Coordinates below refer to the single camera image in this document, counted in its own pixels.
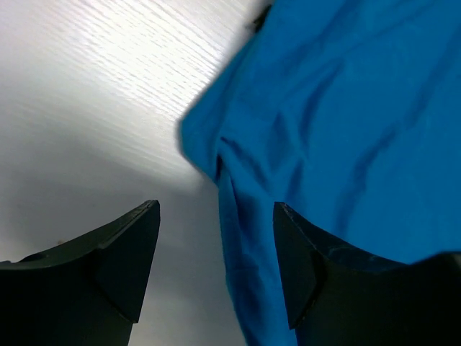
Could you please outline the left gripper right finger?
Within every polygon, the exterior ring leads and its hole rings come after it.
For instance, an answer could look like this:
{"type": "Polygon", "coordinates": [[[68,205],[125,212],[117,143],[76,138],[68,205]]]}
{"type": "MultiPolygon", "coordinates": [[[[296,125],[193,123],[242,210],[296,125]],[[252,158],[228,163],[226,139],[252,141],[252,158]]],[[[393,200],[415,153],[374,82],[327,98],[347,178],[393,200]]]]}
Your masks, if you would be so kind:
{"type": "Polygon", "coordinates": [[[458,345],[460,254],[411,265],[371,254],[273,210],[289,327],[299,345],[458,345]]]}

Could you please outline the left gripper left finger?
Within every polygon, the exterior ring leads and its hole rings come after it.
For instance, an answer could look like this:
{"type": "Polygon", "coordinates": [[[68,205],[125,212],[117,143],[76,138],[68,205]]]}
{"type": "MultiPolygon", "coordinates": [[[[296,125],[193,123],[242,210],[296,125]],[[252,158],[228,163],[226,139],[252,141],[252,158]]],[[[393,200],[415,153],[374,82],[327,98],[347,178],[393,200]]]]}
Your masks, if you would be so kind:
{"type": "Polygon", "coordinates": [[[127,345],[160,226],[148,200],[93,231],[1,263],[3,345],[127,345]]]}

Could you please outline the blue t-shirt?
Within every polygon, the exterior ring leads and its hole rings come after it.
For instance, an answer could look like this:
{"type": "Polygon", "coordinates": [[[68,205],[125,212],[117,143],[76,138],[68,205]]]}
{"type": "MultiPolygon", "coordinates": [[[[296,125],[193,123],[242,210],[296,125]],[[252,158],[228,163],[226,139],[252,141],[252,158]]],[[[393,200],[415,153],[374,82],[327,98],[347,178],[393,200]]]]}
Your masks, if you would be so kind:
{"type": "Polygon", "coordinates": [[[246,343],[294,345],[276,202],[399,262],[460,248],[460,3],[275,1],[180,134],[246,343]]]}

